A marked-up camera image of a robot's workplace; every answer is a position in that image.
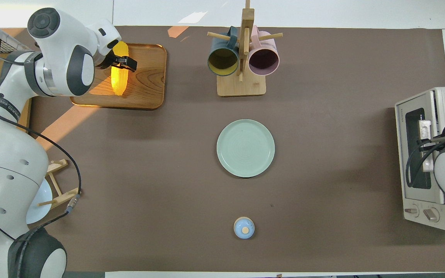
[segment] mint green plate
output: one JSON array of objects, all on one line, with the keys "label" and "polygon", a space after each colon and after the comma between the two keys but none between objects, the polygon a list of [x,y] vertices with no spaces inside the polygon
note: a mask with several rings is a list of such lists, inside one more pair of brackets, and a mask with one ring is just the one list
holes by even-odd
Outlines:
[{"label": "mint green plate", "polygon": [[256,176],[274,158],[274,138],[269,130],[254,120],[237,120],[227,125],[217,139],[217,157],[235,176]]}]

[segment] white plate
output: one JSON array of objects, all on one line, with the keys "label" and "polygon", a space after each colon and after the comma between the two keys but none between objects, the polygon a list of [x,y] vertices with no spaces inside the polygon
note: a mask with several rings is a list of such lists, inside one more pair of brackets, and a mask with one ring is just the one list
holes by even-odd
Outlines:
[{"label": "white plate", "polygon": [[37,204],[51,200],[53,200],[53,192],[51,192],[51,187],[49,186],[48,181],[44,178],[39,190],[37,190],[32,204],[30,204],[29,210],[27,211],[27,224],[35,223],[44,218],[49,210],[51,210],[51,204],[40,207],[37,206]]},{"label": "white plate", "polygon": [[270,131],[254,120],[237,120],[226,126],[217,139],[217,157],[235,176],[256,176],[274,158],[274,138]]}]

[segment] brown tabletop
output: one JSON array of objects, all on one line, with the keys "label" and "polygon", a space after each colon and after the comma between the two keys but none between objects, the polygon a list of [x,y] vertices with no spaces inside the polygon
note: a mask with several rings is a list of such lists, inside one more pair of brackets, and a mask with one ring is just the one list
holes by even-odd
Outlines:
[{"label": "brown tabletop", "polygon": [[[118,28],[126,42],[166,48],[166,97],[155,111],[74,108],[90,116],[59,143],[79,163],[83,197],[48,226],[70,271],[445,271],[445,231],[403,219],[393,109],[445,86],[442,32],[261,29],[284,33],[267,93],[221,98],[206,33],[225,28],[177,38]],[[36,98],[31,126],[72,106]],[[275,140],[272,165],[254,178],[217,159],[219,133],[238,119]],[[72,167],[56,178],[76,187]],[[240,216],[255,222],[252,239],[234,235]]]}]

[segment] oven door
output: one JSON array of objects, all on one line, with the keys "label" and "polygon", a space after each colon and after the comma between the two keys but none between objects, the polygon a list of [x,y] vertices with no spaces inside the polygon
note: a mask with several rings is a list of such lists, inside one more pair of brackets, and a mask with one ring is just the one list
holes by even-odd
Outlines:
[{"label": "oven door", "polygon": [[416,178],[413,179],[415,177],[415,167],[420,162],[423,156],[422,153],[416,151],[410,162],[410,171],[408,174],[410,181],[414,181],[413,186],[408,187],[405,176],[408,156],[413,150],[417,149],[417,140],[420,139],[419,120],[430,121],[431,137],[438,135],[434,92],[428,91],[427,93],[418,95],[415,98],[399,104],[397,109],[401,116],[401,122],[399,122],[399,140],[401,143],[401,158],[403,162],[403,181],[401,182],[404,186],[404,197],[407,199],[444,204],[444,195],[437,185],[433,172],[426,173],[420,168]]}]

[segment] oven window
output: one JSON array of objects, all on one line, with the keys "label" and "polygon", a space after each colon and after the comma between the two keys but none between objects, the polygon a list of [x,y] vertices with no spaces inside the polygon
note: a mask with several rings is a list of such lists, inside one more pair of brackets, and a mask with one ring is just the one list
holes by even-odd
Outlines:
[{"label": "oven window", "polygon": [[[425,120],[425,111],[423,108],[406,113],[404,117],[406,121],[406,138],[408,139],[408,154],[410,154],[418,146],[417,140],[420,139],[418,121]],[[410,181],[413,182],[413,188],[430,189],[430,173],[422,171],[422,167],[418,170],[418,175],[415,177],[415,167],[422,160],[422,153],[415,153],[410,162]]]}]

